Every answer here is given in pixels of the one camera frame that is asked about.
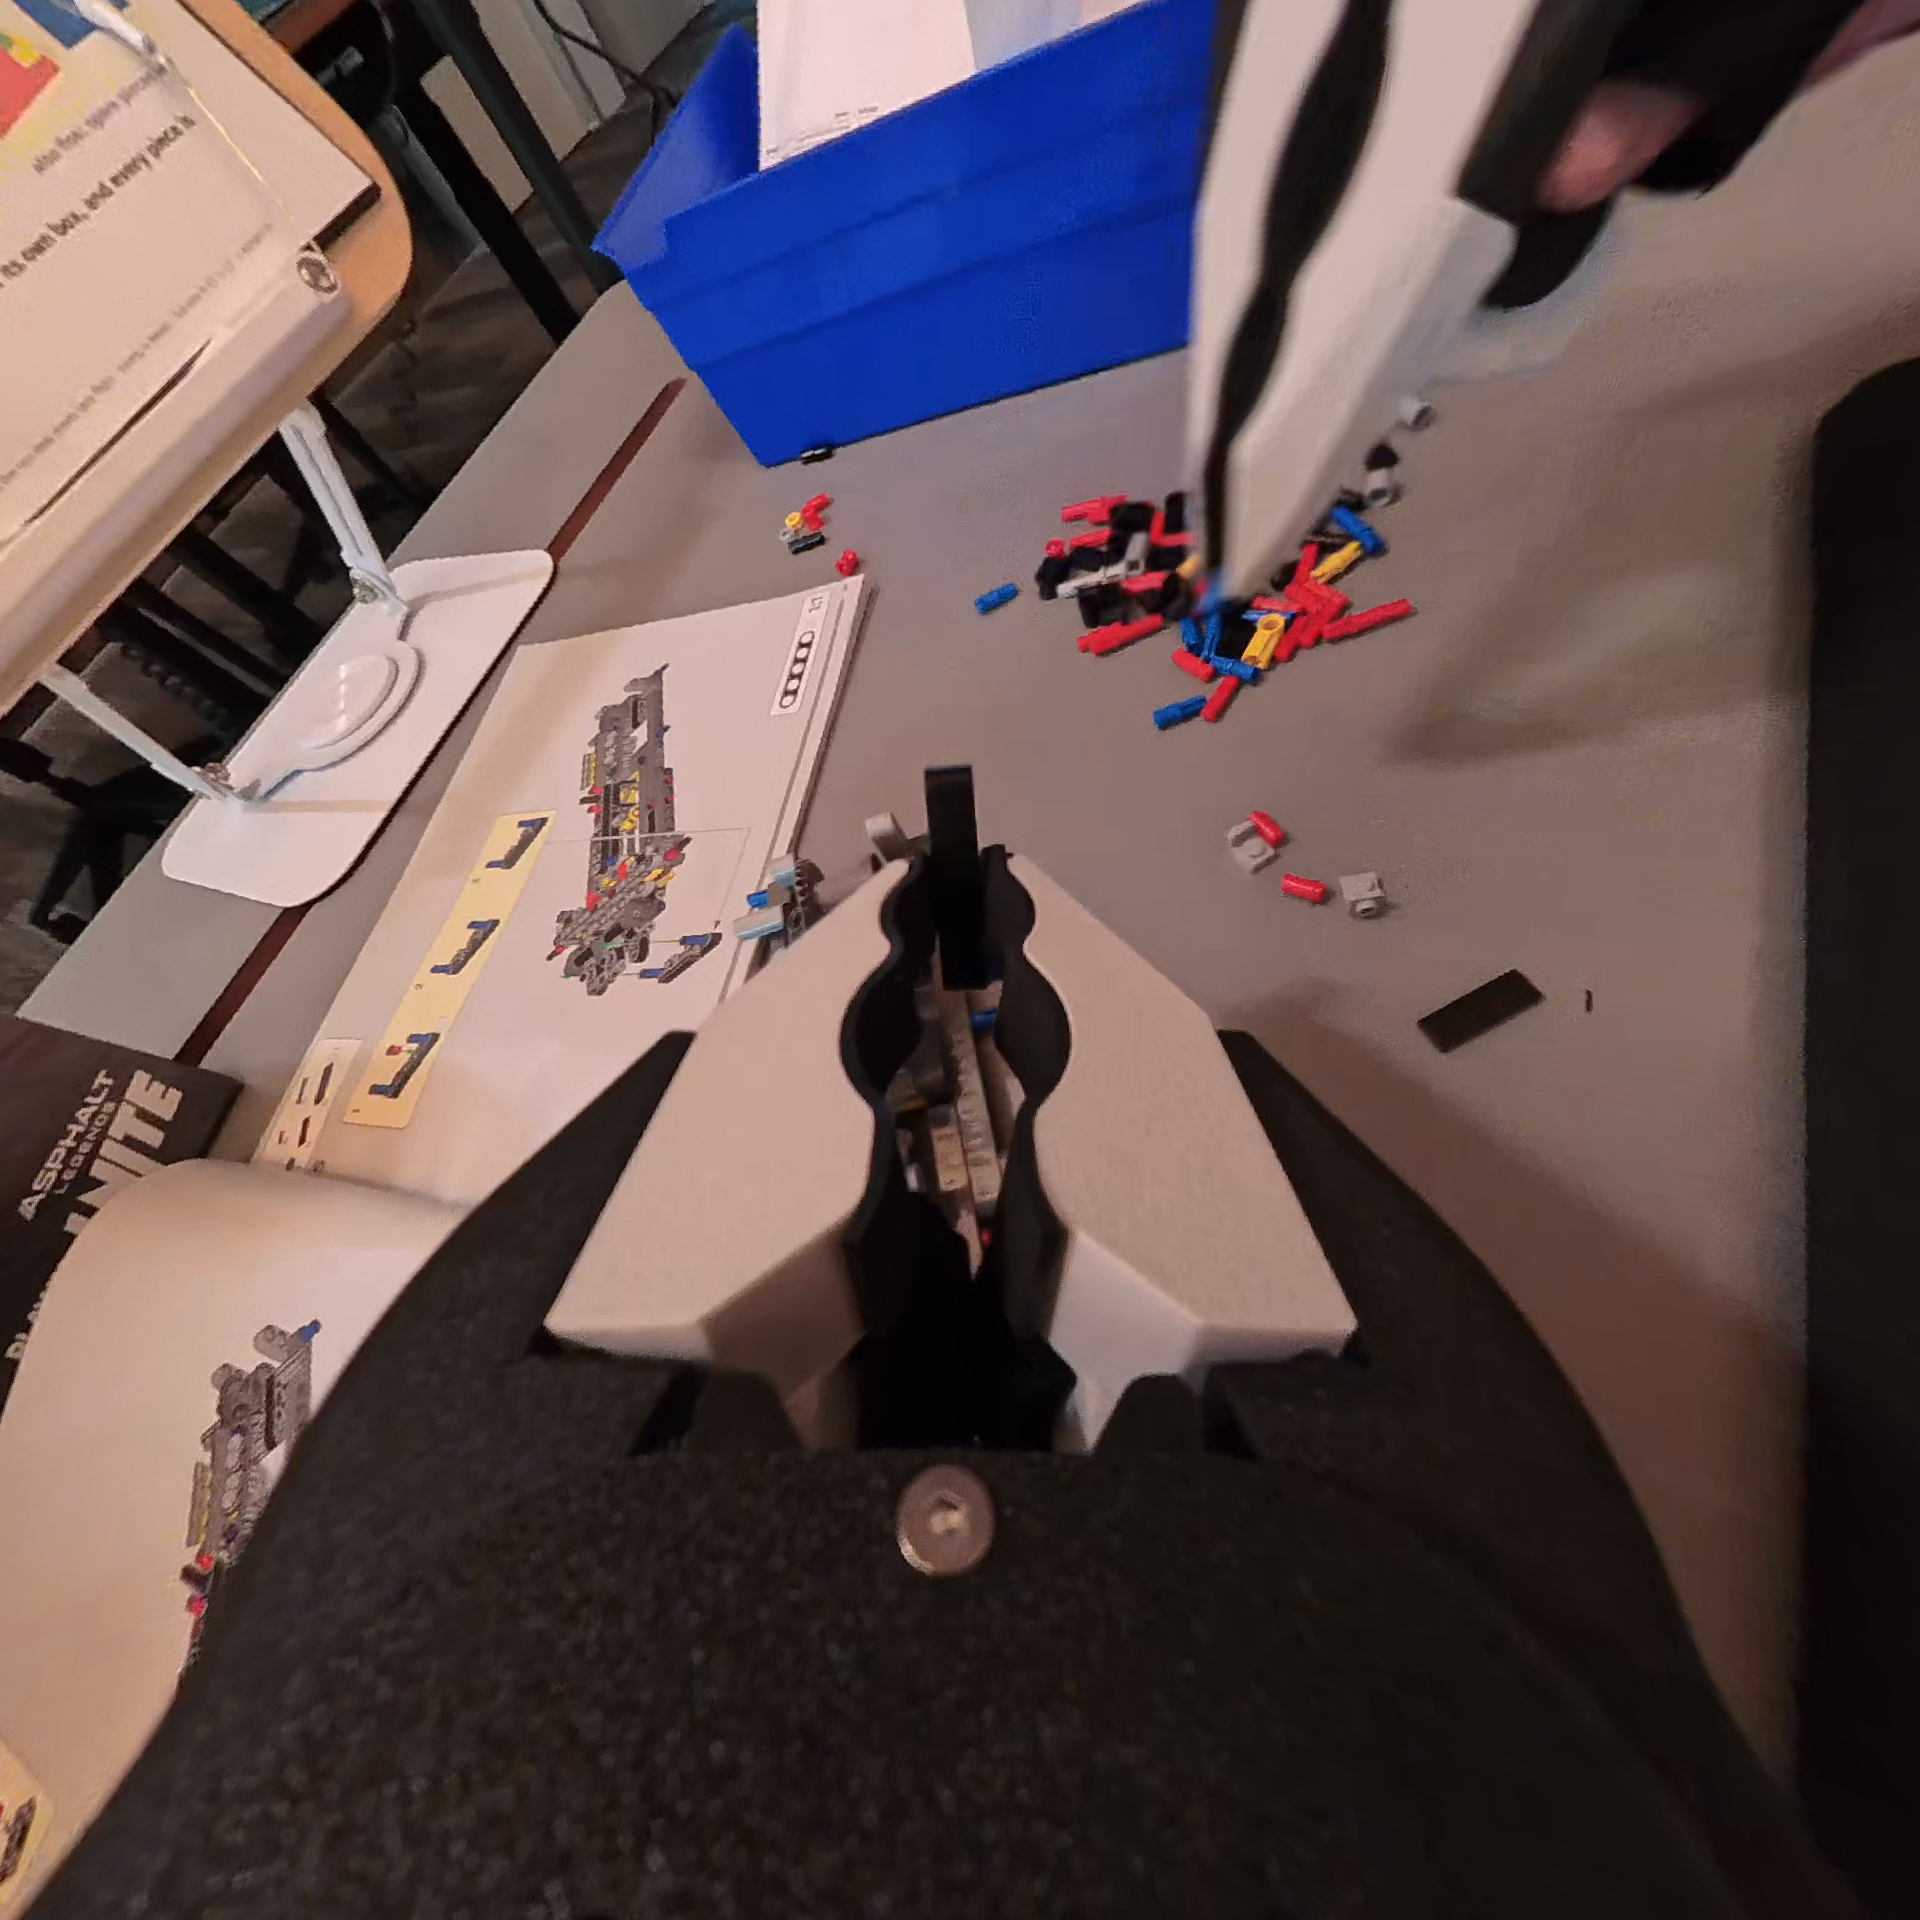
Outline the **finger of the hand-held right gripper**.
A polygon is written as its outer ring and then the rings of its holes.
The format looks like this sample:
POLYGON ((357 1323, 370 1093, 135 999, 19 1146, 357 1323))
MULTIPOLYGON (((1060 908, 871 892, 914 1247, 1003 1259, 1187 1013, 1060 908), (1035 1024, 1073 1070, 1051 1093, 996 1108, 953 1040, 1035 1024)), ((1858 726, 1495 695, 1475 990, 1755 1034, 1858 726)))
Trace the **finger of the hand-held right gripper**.
POLYGON ((1221 570, 1271 570, 1437 378, 1514 231, 1459 199, 1461 165, 1536 5, 1346 5, 1287 154, 1339 187, 1290 278, 1280 358, 1232 445, 1221 570))
POLYGON ((1232 511, 1232 445, 1280 358, 1312 219, 1339 194, 1287 183, 1285 170, 1346 14, 1339 3, 1215 6, 1187 365, 1187 455, 1207 514, 1232 511))

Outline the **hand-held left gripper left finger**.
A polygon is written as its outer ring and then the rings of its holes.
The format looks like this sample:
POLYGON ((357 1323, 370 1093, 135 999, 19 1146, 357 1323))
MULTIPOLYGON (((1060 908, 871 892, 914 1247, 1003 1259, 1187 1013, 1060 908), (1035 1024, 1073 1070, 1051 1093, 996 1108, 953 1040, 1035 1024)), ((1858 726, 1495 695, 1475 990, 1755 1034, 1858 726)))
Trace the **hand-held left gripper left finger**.
POLYGON ((921 1022, 921 959, 889 918, 891 859, 707 1016, 545 1327, 619 1357, 699 1362, 776 1390, 807 1445, 857 1438, 849 1237, 896 1168, 889 1104, 921 1022))

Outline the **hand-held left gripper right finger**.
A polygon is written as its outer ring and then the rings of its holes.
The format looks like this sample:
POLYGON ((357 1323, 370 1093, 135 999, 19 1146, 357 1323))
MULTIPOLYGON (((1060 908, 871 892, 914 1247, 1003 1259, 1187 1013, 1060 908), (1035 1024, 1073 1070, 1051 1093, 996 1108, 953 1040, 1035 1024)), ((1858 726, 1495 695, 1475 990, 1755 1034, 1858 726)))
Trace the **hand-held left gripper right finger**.
POLYGON ((1005 1306, 1073 1374, 1076 1447, 1143 1378, 1341 1354, 1355 1309, 1210 1013, 1032 856, 989 902, 1040 1203, 1035 1253, 999 1229, 1005 1306))

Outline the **lego instruction sheet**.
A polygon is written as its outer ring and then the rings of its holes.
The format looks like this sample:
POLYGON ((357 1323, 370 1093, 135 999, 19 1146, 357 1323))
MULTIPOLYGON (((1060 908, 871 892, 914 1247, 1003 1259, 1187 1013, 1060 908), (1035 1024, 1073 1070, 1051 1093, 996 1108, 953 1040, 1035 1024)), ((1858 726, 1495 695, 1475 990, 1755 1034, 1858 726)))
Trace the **lego instruction sheet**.
POLYGON ((863 571, 519 650, 253 1149, 471 1205, 746 975, 863 571))

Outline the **long lego chassis assembly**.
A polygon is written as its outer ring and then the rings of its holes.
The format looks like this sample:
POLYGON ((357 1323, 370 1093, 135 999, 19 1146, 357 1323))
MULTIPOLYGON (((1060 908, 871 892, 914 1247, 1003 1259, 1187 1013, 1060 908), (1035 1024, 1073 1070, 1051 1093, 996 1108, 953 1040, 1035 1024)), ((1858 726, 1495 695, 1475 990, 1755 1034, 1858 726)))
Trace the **long lego chassis assembly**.
MULTIPOLYGON (((796 854, 776 854, 748 893, 748 909, 732 925, 741 950, 757 950, 748 972, 796 943, 839 902, 891 859, 920 856, 927 835, 911 835, 899 815, 867 821, 871 854, 863 871, 826 877, 796 854)), ((979 1274, 993 1247, 1002 1179, 1013 1143, 1019 1084, 996 1046, 1002 983, 953 987, 945 959, 933 955, 914 983, 916 1045, 887 1087, 896 1162, 905 1186, 928 1200, 967 1246, 979 1274)))

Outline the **short black lego beam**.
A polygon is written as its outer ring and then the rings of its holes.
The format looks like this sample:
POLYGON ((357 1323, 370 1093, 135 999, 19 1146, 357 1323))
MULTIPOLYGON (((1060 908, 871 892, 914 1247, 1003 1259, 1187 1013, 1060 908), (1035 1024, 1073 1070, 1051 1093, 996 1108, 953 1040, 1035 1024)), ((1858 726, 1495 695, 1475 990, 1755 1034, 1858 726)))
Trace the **short black lego beam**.
POLYGON ((948 991, 993 983, 986 868, 976 836, 976 786, 967 763, 924 772, 928 888, 948 991))

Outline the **pile of mixed lego pieces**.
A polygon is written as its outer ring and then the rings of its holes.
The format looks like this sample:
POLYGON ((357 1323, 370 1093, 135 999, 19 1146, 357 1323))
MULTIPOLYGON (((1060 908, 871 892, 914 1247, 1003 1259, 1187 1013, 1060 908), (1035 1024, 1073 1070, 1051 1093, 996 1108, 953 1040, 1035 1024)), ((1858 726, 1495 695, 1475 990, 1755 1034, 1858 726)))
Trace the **pile of mixed lego pieces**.
POLYGON ((1354 573, 1386 555, 1379 519, 1401 494, 1400 445, 1373 444, 1359 485, 1338 492, 1249 591, 1205 564, 1187 494, 1075 500, 1060 514, 1067 536, 1049 539, 1037 562, 1035 597, 1076 610, 1084 658, 1167 637, 1185 687, 1153 711, 1153 730, 1211 726, 1298 655, 1412 618, 1407 597, 1373 605, 1354 597, 1354 573))

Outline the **flat black lego tile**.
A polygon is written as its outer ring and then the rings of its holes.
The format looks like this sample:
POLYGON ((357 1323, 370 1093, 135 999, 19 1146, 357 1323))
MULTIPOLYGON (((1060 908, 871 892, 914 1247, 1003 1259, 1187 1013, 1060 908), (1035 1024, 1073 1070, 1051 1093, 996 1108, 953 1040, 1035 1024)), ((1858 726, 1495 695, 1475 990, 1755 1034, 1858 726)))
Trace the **flat black lego tile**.
POLYGON ((1417 1030, 1436 1051, 1455 1054, 1544 1004, 1545 991, 1525 972, 1512 967, 1420 1014, 1417 1030))

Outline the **thick open lego instruction booklet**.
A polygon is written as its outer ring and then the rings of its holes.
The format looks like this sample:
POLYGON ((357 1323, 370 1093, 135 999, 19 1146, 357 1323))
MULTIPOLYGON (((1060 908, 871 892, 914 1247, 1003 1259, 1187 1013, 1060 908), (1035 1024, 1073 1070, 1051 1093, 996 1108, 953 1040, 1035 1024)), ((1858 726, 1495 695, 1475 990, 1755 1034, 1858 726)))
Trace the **thick open lego instruction booklet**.
POLYGON ((201 1159, 60 1262, 3 1426, 4 1915, 153 1736, 301 1432, 463 1215, 201 1159))

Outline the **lego box with yellow car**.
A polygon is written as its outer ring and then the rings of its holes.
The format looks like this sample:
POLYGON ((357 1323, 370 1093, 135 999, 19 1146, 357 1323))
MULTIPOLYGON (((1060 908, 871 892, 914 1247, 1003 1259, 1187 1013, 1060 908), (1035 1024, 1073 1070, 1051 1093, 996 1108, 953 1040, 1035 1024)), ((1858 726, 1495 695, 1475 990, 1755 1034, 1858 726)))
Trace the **lego box with yellow car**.
POLYGON ((205 1157, 237 1100, 223 1072, 3 1016, 3 1387, 69 1243, 135 1179, 205 1157))

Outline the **person's right hand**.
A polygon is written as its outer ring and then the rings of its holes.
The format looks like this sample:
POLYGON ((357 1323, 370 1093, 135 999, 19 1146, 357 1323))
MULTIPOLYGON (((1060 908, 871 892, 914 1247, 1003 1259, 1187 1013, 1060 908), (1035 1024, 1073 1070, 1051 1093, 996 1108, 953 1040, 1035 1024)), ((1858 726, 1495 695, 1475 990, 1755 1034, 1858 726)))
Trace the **person's right hand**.
POLYGON ((1687 92, 1636 80, 1605 80, 1577 109, 1536 184, 1536 207, 1567 214, 1610 202, 1701 114, 1687 92))

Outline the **blue plastic bin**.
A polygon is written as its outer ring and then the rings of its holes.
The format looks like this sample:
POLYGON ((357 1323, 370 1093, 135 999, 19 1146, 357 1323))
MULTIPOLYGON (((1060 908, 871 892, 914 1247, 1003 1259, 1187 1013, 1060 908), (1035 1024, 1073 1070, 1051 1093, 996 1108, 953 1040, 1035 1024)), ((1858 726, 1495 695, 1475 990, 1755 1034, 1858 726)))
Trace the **blue plastic bin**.
POLYGON ((1177 351, 1211 27, 1127 5, 763 170, 730 27, 593 248, 767 466, 1177 351))

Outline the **crumpled white paper bag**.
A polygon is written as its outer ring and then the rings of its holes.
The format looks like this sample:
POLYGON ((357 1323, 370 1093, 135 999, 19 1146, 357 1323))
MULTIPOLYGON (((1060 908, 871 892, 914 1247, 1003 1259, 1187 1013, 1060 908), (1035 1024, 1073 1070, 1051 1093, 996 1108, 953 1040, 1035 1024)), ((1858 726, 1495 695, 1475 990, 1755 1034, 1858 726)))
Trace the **crumpled white paper bag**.
POLYGON ((1125 12, 1125 3, 757 3, 760 167, 1125 12))

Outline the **black perforated panel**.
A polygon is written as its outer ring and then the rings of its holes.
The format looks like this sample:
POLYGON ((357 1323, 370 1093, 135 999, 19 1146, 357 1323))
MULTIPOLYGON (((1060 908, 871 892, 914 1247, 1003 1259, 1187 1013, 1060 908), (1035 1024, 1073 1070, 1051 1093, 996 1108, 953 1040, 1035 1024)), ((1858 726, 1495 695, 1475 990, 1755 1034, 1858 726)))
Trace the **black perforated panel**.
POLYGON ((1916 1800, 1919 365, 1824 416, 1809 661, 1809 1767, 1916 1800))

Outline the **printed paper sheet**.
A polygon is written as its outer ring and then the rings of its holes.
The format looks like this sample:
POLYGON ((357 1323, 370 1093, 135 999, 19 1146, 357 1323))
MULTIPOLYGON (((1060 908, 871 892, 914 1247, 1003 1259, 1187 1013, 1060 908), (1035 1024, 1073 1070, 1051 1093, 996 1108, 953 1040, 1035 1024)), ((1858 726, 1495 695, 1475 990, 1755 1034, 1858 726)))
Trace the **printed paper sheet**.
POLYGON ((186 5, 3 5, 3 530, 377 191, 186 5))

